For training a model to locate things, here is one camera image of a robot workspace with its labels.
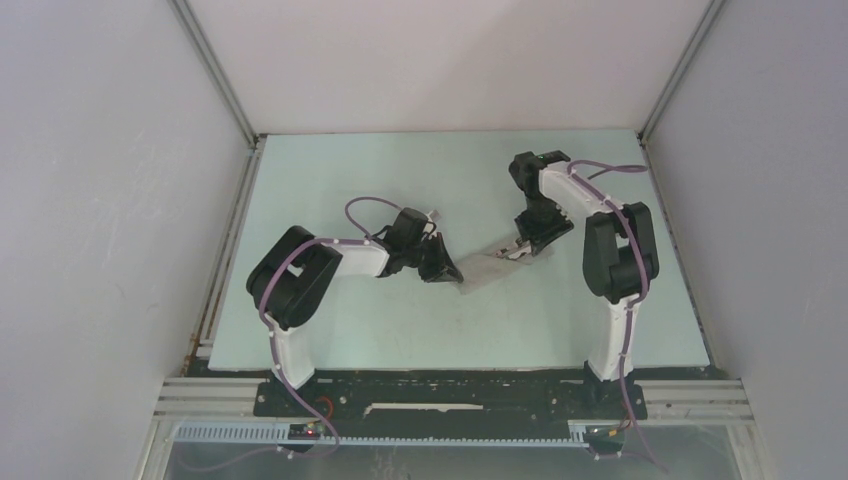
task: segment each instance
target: white enclosure wall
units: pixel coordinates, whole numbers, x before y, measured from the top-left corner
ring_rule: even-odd
[[[0,477],[129,478],[246,144],[167,2],[0,3]]]
[[[845,478],[848,4],[731,1],[650,154],[782,479]]]
[[[708,0],[190,2],[260,133],[638,129]]]

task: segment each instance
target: aluminum frame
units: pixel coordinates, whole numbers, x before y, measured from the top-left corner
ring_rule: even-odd
[[[136,476],[139,480],[162,479],[173,444],[180,441],[251,443],[276,445],[288,424],[312,418],[261,418],[253,415],[259,385],[266,379],[187,378],[165,380]],[[762,465],[765,450],[742,382],[738,380],[644,380],[642,387],[648,418],[644,426],[725,426],[743,480],[770,480]],[[615,424],[619,419],[571,420],[571,438],[533,440],[461,441],[403,438],[342,437],[350,446],[481,446],[580,448],[589,426]]]
[[[221,93],[228,108],[247,142],[255,147],[245,165],[241,185],[230,215],[222,246],[220,248],[215,272],[210,280],[209,294],[203,312],[198,319],[196,334],[191,339],[187,361],[192,358],[208,358],[220,315],[219,303],[229,281],[232,259],[236,251],[244,222],[247,205],[258,171],[258,165],[265,144],[250,125],[238,98],[218,62],[203,30],[192,11],[189,0],[169,0],[180,23],[186,30],[189,40],[195,46],[198,55],[210,74],[210,78]],[[643,145],[650,140],[657,123],[681,80],[688,71],[700,46],[712,29],[727,0],[712,0],[692,34],[680,60],[674,68],[665,88],[646,119],[639,136]],[[653,178],[655,191],[662,205],[662,197]],[[709,342],[705,342],[709,351]],[[162,479],[165,477],[171,448],[175,441],[197,440],[188,433],[197,435],[200,430],[186,428],[209,428],[228,426],[218,429],[213,437],[204,441],[232,442],[241,441],[238,432],[245,431],[239,426],[252,426],[247,430],[280,431],[280,426],[288,423],[303,423],[308,418],[258,418],[253,416],[253,403],[256,390],[264,379],[248,378],[185,378],[166,379],[159,401],[156,404],[150,427],[145,437],[135,479]],[[648,419],[641,423],[646,426],[683,426],[683,425],[721,425],[727,428],[734,457],[742,480],[771,480],[773,472],[768,455],[763,447],[762,438],[754,422],[753,413],[742,383],[738,380],[666,380],[637,381],[644,391],[647,402]],[[582,446],[581,431],[590,425],[598,425],[598,420],[573,420],[569,422],[572,438],[562,442],[477,442],[480,446]],[[251,439],[250,443],[273,443],[279,436]],[[447,442],[454,445],[471,445],[468,442]],[[424,445],[425,442],[408,439],[342,439],[344,445]]]

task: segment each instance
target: purple cable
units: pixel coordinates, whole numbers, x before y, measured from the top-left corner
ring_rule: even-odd
[[[268,286],[265,287],[265,291],[262,293],[262,298],[259,301],[259,309],[258,309],[259,310],[259,319],[262,320],[262,323],[265,324],[266,327],[268,327],[268,330],[271,333],[274,332],[274,324],[273,324],[273,322],[271,322],[270,320],[265,318],[264,312],[266,311],[266,309],[268,307],[268,299],[271,296],[271,291],[274,290],[274,287],[277,285],[277,282],[280,281],[280,277],[282,277],[283,273],[285,273],[286,270],[288,270],[289,265],[291,265],[291,263],[301,253],[306,251],[306,249],[308,249],[309,247],[311,247],[313,245],[317,245],[319,243],[333,244],[333,243],[336,243],[336,241],[337,240],[333,239],[333,238],[313,238],[312,240],[308,240],[308,241],[302,243],[301,245],[299,245],[297,248],[295,248],[294,251],[292,251],[292,253],[290,253],[289,256],[286,257],[285,260],[283,260],[283,263],[280,264],[280,267],[277,268],[277,271],[274,272],[274,275],[271,277],[271,280],[268,282]],[[366,241],[367,240],[340,239],[340,240],[338,240],[338,244],[341,244],[341,245],[363,245]],[[282,363],[280,362],[280,358],[277,355],[277,349],[274,348],[274,347],[275,347],[274,338],[271,337],[271,357],[274,359],[274,368],[276,368],[277,365],[282,366]],[[286,379],[286,376],[282,372],[280,372],[280,381],[283,383],[283,386],[286,387],[286,390],[288,390],[288,392],[292,396],[292,398],[294,398],[297,403],[299,403],[303,408],[305,408],[307,412],[309,412],[312,415],[314,415],[315,417],[317,417],[318,420],[321,423],[323,423],[324,426],[327,427],[327,429],[330,431],[330,433],[333,434],[334,443],[333,443],[333,447],[331,449],[324,451],[324,452],[319,452],[319,453],[300,453],[300,452],[295,452],[295,451],[292,451],[292,450],[282,448],[280,446],[260,447],[260,448],[257,448],[255,450],[251,450],[249,452],[243,453],[243,454],[241,454],[241,455],[239,455],[235,458],[232,458],[230,460],[227,460],[226,462],[223,462],[223,463],[220,463],[218,465],[211,466],[211,467],[194,467],[194,466],[191,466],[191,465],[187,465],[185,462],[183,462],[183,460],[181,458],[178,459],[180,466],[182,468],[184,468],[185,470],[188,470],[188,471],[191,471],[191,472],[209,473],[209,472],[213,472],[213,471],[216,471],[216,470],[220,470],[222,468],[229,467],[230,465],[237,463],[237,462],[240,462],[240,461],[244,460],[245,458],[252,457],[254,455],[264,453],[264,452],[285,451],[288,455],[295,456],[295,457],[320,458],[320,457],[325,457],[327,455],[330,455],[331,453],[338,450],[338,448],[341,444],[341,438],[339,437],[339,432],[336,431],[336,428],[333,426],[333,424],[330,423],[330,421],[327,419],[327,417],[325,417],[324,415],[321,415],[321,413],[318,412],[318,410],[315,410],[311,405],[309,405],[306,402],[306,400],[304,400],[300,395],[297,394],[297,390],[295,390],[295,388],[288,381],[288,379]]]
[[[313,238],[312,240],[308,240],[308,241],[302,243],[301,245],[299,245],[297,248],[294,249],[294,251],[292,251],[292,253],[289,254],[288,257],[286,257],[286,259],[283,261],[283,263],[280,264],[280,267],[277,268],[277,271],[274,272],[274,275],[271,277],[271,280],[268,282],[268,286],[265,287],[265,292],[262,294],[262,299],[259,301],[259,319],[262,320],[262,323],[264,323],[265,326],[268,327],[268,329],[271,333],[274,332],[274,324],[270,320],[265,318],[266,308],[268,307],[268,298],[271,297],[271,291],[274,290],[274,286],[277,285],[277,282],[280,280],[280,277],[283,275],[283,273],[285,273],[285,271],[289,268],[289,265],[291,265],[291,263],[298,257],[298,255],[303,253],[307,248],[309,248],[313,245],[317,245],[319,243],[341,244],[341,245],[363,245],[363,244],[366,244],[366,242],[368,242],[368,240],[347,240],[347,239],[339,240],[339,239],[333,239],[333,238]],[[274,338],[271,337],[271,356],[274,359],[274,368],[277,369],[277,370],[282,370],[282,362],[280,361],[280,357],[277,354],[277,349],[274,348],[274,347],[275,347]],[[309,412],[312,415],[314,415],[315,417],[317,417],[318,420],[321,423],[323,423],[324,426],[326,426],[328,430],[330,430],[330,433],[333,434],[333,440],[335,441],[335,443],[333,443],[333,447],[330,450],[327,450],[325,452],[298,453],[298,452],[289,451],[289,455],[293,455],[293,456],[297,456],[297,457],[305,457],[305,458],[318,458],[318,457],[327,456],[327,455],[335,452],[339,448],[339,445],[341,443],[341,439],[339,438],[339,432],[336,431],[336,428],[333,426],[332,423],[330,423],[329,420],[327,420],[327,418],[324,415],[321,415],[321,413],[318,412],[318,410],[315,410],[314,408],[312,408],[312,406],[309,405],[306,402],[306,400],[304,400],[303,398],[300,397],[300,395],[297,394],[297,390],[295,390],[295,388],[292,386],[292,384],[288,381],[285,374],[280,372],[279,377],[280,377],[280,381],[283,383],[283,386],[286,387],[286,390],[288,390],[288,392],[289,392],[289,394],[291,394],[292,398],[294,398],[297,403],[299,403],[303,408],[305,408],[307,412]]]
[[[633,256],[636,258],[636,266],[639,269],[639,280],[641,282],[642,288],[639,293],[639,297],[634,300],[631,300],[627,304],[627,315],[624,328],[624,345],[621,349],[621,356],[618,360],[618,383],[621,387],[621,396],[624,398],[624,405],[627,408],[627,414],[630,416],[630,421],[633,422],[633,428],[639,435],[639,439],[642,440],[642,445],[645,447],[645,451],[648,453],[648,458],[650,459],[651,463],[656,465],[657,468],[663,471],[663,473],[668,474],[668,468],[666,468],[665,465],[663,465],[662,463],[660,463],[659,460],[657,460],[657,457],[654,455],[653,450],[651,450],[650,444],[648,444],[647,439],[645,439],[645,433],[642,431],[642,427],[636,420],[636,413],[633,411],[633,405],[630,402],[630,395],[628,395],[627,393],[627,384],[624,380],[624,363],[625,358],[629,353],[630,338],[633,335],[633,307],[648,296],[648,274],[645,270],[645,262],[642,260],[642,252],[640,251],[639,244],[636,241],[636,235],[633,234],[633,230],[630,228],[630,222],[627,221],[627,218],[624,216],[624,213],[622,213],[621,209],[619,209],[614,203],[608,200],[606,195],[604,195],[600,190],[595,188],[591,183],[584,180],[574,172],[574,168],[578,165],[591,165],[594,167],[604,168],[606,169],[606,171],[612,172],[633,173],[634,170],[630,168],[632,167],[631,165],[616,166],[601,162],[595,162],[592,160],[575,160],[569,163],[568,165],[568,173],[572,176],[574,181],[580,184],[587,191],[589,191],[598,200],[604,202],[604,204],[613,211],[615,216],[618,217],[618,221],[621,222],[621,226],[624,227],[624,232],[627,235],[630,248],[633,249]]]
[[[353,205],[354,203],[361,202],[363,200],[371,200],[372,202],[385,203],[386,205],[393,207],[396,210],[400,210],[401,208],[398,204],[396,204],[392,201],[386,200],[385,198],[380,198],[380,197],[356,197],[356,198],[352,199],[351,201],[347,202],[347,204],[345,204],[345,216],[347,217],[347,219],[350,220],[350,223],[352,223],[354,227],[358,228],[359,230],[362,231],[362,233],[365,234],[365,238],[370,240],[371,239],[371,232],[369,232],[365,227],[360,225],[359,222],[354,220],[353,216],[351,216],[351,214],[350,214],[350,206]]]

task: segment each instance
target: purple wire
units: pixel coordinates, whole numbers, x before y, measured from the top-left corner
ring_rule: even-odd
[[[618,383],[621,387],[621,396],[624,398],[624,405],[627,408],[627,414],[630,416],[630,421],[633,422],[633,428],[636,430],[636,433],[639,435],[639,439],[642,441],[642,445],[645,447],[645,451],[648,453],[648,458],[650,459],[651,463],[657,466],[657,468],[662,470],[665,474],[668,474],[668,468],[666,468],[665,465],[663,465],[659,460],[657,460],[656,455],[654,455],[650,444],[645,438],[645,433],[642,431],[642,427],[636,420],[636,413],[634,412],[633,405],[630,402],[630,395],[628,395],[627,393],[627,384],[624,380],[624,363],[625,358],[629,353],[630,338],[633,335],[633,307],[648,296],[648,274],[645,270],[645,262],[642,260],[642,252],[639,249],[638,242],[636,241],[636,235],[633,234],[633,230],[630,228],[630,222],[627,221],[627,218],[624,216],[624,213],[622,213],[621,210],[614,203],[608,200],[606,195],[604,195],[600,190],[595,188],[591,183],[584,180],[574,172],[574,168],[578,165],[591,165],[594,167],[604,168],[606,169],[606,171],[612,172],[633,173],[634,170],[630,168],[632,167],[631,165],[616,166],[601,162],[595,162],[592,160],[575,160],[569,163],[568,165],[568,173],[571,174],[574,181],[580,184],[586,190],[588,190],[598,200],[604,202],[604,204],[613,211],[615,216],[618,217],[618,221],[621,222],[622,227],[624,227],[624,232],[627,235],[630,248],[633,249],[633,256],[636,258],[636,266],[639,269],[639,280],[641,282],[642,288],[639,293],[639,297],[634,300],[631,300],[627,304],[627,315],[624,327],[624,345],[621,349],[621,356],[618,360]]]
[[[286,259],[283,261],[283,263],[280,264],[280,267],[277,268],[277,271],[274,272],[274,275],[271,277],[271,280],[268,282],[268,286],[265,287],[265,292],[262,294],[262,299],[259,301],[259,318],[260,318],[260,320],[262,320],[262,323],[264,323],[265,326],[268,327],[270,332],[272,332],[272,333],[274,332],[274,324],[270,320],[265,318],[266,308],[268,307],[268,299],[271,297],[271,291],[274,290],[274,286],[277,285],[277,282],[280,280],[280,277],[283,275],[283,273],[285,273],[285,271],[289,268],[289,265],[291,265],[291,263],[298,257],[298,255],[303,253],[307,248],[309,248],[313,245],[317,245],[319,243],[329,243],[329,244],[337,243],[337,244],[340,244],[340,245],[363,245],[366,242],[368,242],[368,240],[313,238],[312,240],[308,240],[308,241],[302,243],[301,245],[299,245],[297,248],[295,248],[294,251],[292,251],[292,253],[290,253],[289,256],[286,257]],[[324,452],[320,452],[320,453],[299,453],[299,452],[289,451],[289,454],[297,456],[297,457],[304,457],[304,458],[318,458],[318,457],[325,457],[325,456],[335,452],[339,448],[339,445],[341,443],[341,439],[339,438],[339,432],[336,431],[336,428],[333,426],[332,423],[330,423],[330,421],[324,415],[321,415],[321,413],[318,412],[318,410],[314,409],[311,405],[309,405],[309,403],[306,402],[306,400],[304,400],[303,398],[301,398],[300,395],[297,394],[297,390],[295,390],[295,388],[292,386],[292,384],[286,378],[285,374],[283,374],[282,371],[281,371],[282,370],[282,362],[280,361],[280,357],[277,354],[277,349],[274,348],[274,347],[275,347],[274,338],[271,337],[271,356],[274,359],[274,368],[277,369],[277,370],[280,370],[279,378],[280,378],[280,381],[283,383],[283,386],[286,387],[286,390],[288,390],[289,394],[291,394],[292,398],[294,398],[297,403],[299,403],[303,408],[305,408],[307,412],[309,412],[312,415],[314,415],[315,417],[317,417],[318,420],[321,423],[323,423],[324,426],[326,426],[328,430],[330,430],[330,433],[333,434],[333,440],[334,440],[333,447],[331,449],[327,450],[327,451],[324,451]]]
[[[277,271],[274,272],[274,275],[271,277],[271,280],[268,282],[268,286],[265,287],[265,291],[262,293],[262,298],[259,301],[259,308],[258,308],[259,319],[262,320],[262,323],[265,324],[266,327],[268,327],[268,330],[271,333],[274,332],[274,323],[271,322],[270,320],[268,320],[267,318],[265,318],[265,312],[266,312],[266,309],[268,307],[268,299],[271,297],[271,292],[274,290],[274,287],[277,285],[277,282],[280,281],[280,277],[282,277],[283,273],[285,273],[286,270],[288,270],[289,265],[291,265],[292,262],[300,254],[302,254],[304,251],[306,251],[306,249],[308,249],[309,247],[311,247],[313,245],[317,245],[319,243],[334,244],[337,241],[338,241],[338,244],[340,244],[340,245],[363,245],[367,240],[350,240],[350,239],[336,240],[336,239],[333,239],[333,238],[313,238],[312,240],[307,240],[306,242],[302,243],[297,248],[295,248],[292,251],[292,253],[290,253],[289,256],[286,257],[285,260],[283,260],[283,263],[280,264],[280,267],[277,268]],[[274,347],[275,347],[274,338],[271,337],[271,357],[274,359],[274,367],[273,368],[277,369],[277,365],[282,366],[282,363],[280,361],[279,355],[277,355],[277,349],[274,348]],[[333,424],[330,423],[330,420],[328,420],[327,417],[322,415],[318,410],[313,408],[311,405],[309,405],[309,403],[306,402],[306,400],[304,400],[300,395],[298,395],[297,390],[288,381],[288,379],[286,378],[285,374],[282,373],[282,371],[280,372],[279,378],[280,378],[280,381],[283,383],[283,386],[286,387],[286,390],[288,390],[289,394],[292,396],[292,398],[294,398],[297,403],[299,403],[303,408],[305,408],[307,412],[311,413],[316,418],[318,418],[318,420],[322,424],[324,424],[324,426],[327,427],[327,429],[330,431],[330,433],[333,434],[334,443],[333,443],[332,448],[330,448],[329,450],[323,451],[323,452],[300,453],[300,452],[295,452],[295,451],[292,451],[292,450],[289,450],[289,449],[286,449],[286,448],[282,448],[280,446],[260,447],[260,448],[257,448],[255,450],[251,450],[249,452],[243,453],[243,454],[241,454],[241,455],[239,455],[239,456],[237,456],[233,459],[227,460],[224,463],[220,463],[218,465],[214,465],[214,466],[211,466],[211,467],[193,467],[191,465],[187,465],[185,462],[183,462],[182,459],[178,459],[180,466],[183,467],[184,469],[188,470],[188,471],[191,471],[191,472],[209,473],[209,472],[213,472],[213,471],[216,471],[216,470],[220,470],[222,468],[229,467],[230,465],[237,463],[237,462],[240,462],[241,460],[244,460],[245,458],[249,458],[249,457],[252,457],[254,455],[264,453],[264,452],[285,451],[287,453],[287,455],[291,455],[291,456],[295,456],[295,457],[320,458],[320,457],[325,457],[327,455],[330,455],[331,453],[338,450],[339,446],[341,445],[341,437],[339,436],[339,432],[336,430],[336,428],[333,426]]]
[[[369,232],[368,229],[363,227],[359,222],[354,220],[353,216],[350,214],[350,206],[353,205],[354,203],[361,202],[363,200],[371,200],[372,202],[385,203],[386,205],[393,207],[396,210],[400,210],[401,208],[398,204],[396,204],[392,201],[386,200],[385,198],[380,198],[380,197],[356,197],[356,198],[352,199],[351,201],[347,202],[347,204],[345,204],[345,216],[347,217],[347,219],[350,220],[350,223],[352,223],[354,227],[358,228],[359,230],[362,231],[362,233],[365,234],[365,238],[370,240],[371,239],[371,232]]]

